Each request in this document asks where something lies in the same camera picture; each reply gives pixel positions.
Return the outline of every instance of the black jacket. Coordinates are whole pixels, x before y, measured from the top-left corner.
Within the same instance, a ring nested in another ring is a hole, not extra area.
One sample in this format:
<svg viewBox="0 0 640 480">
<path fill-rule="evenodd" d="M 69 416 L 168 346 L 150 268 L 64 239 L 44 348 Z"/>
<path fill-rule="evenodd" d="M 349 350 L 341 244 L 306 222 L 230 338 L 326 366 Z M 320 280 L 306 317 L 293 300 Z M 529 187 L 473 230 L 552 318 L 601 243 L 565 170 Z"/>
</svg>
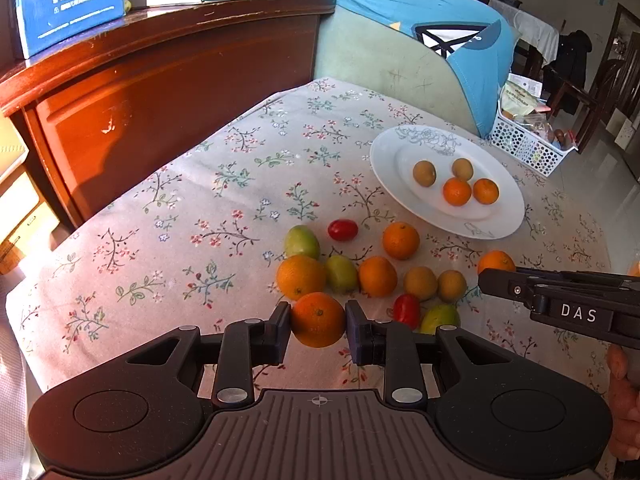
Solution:
<svg viewBox="0 0 640 480">
<path fill-rule="evenodd" d="M 591 40 L 583 30 L 576 30 L 568 36 L 560 36 L 558 45 L 558 57 L 549 64 L 558 72 L 561 78 L 573 83 L 578 88 L 584 88 L 587 73 L 587 54 L 593 46 Z M 558 78 L 550 70 L 545 70 L 543 87 L 545 90 L 555 93 L 562 85 L 562 79 Z M 575 114 L 578 109 L 577 98 L 566 95 L 560 108 L 567 113 Z"/>
</svg>

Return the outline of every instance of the human hand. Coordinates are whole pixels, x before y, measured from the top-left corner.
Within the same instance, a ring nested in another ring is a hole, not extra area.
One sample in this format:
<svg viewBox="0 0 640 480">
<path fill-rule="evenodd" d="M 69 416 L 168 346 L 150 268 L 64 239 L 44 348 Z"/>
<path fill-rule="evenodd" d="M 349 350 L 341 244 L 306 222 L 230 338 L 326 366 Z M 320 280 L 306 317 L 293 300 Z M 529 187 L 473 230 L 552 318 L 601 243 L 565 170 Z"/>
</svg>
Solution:
<svg viewBox="0 0 640 480">
<path fill-rule="evenodd" d="M 640 458 L 640 395 L 626 378 L 628 361 L 618 345 L 609 346 L 609 409 L 613 415 L 613 432 L 609 450 L 619 460 Z"/>
</svg>

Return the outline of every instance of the wooden headboard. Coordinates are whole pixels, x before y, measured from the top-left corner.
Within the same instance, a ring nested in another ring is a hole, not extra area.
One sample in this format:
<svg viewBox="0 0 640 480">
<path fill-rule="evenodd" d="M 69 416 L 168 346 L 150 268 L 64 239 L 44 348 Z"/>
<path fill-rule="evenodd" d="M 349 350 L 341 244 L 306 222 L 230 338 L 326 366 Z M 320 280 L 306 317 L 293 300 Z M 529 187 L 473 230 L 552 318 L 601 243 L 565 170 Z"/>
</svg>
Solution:
<svg viewBox="0 0 640 480">
<path fill-rule="evenodd" d="M 0 111 L 79 226 L 265 97 L 311 80 L 333 0 L 229 0 L 130 13 L 0 79 Z"/>
</svg>

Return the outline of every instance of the crosshair symbol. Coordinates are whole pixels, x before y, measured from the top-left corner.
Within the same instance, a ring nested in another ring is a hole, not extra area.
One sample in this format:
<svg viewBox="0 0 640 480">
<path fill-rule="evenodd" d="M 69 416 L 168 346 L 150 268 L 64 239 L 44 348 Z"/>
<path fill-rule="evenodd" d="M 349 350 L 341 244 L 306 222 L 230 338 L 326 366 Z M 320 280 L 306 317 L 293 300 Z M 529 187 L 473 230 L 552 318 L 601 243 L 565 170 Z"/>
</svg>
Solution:
<svg viewBox="0 0 640 480">
<path fill-rule="evenodd" d="M 328 403 L 329 399 L 318 394 L 313 399 L 309 399 L 309 402 L 314 403 L 316 406 L 322 406 L 323 404 Z"/>
</svg>

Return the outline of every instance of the silver screw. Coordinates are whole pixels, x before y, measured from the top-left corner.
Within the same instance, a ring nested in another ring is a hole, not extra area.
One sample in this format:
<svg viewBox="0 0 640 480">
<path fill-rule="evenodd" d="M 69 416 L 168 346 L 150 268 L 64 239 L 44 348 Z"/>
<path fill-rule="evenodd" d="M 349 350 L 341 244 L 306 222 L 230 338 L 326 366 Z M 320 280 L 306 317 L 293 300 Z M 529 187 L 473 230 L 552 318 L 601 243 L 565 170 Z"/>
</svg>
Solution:
<svg viewBox="0 0 640 480">
<path fill-rule="evenodd" d="M 225 388 L 217 394 L 218 400 L 225 404 L 237 404 L 248 397 L 248 393 L 242 388 Z"/>
<path fill-rule="evenodd" d="M 422 399 L 422 393 L 415 388 L 398 388 L 394 390 L 391 397 L 395 402 L 401 402 L 402 404 L 413 404 Z"/>
</svg>

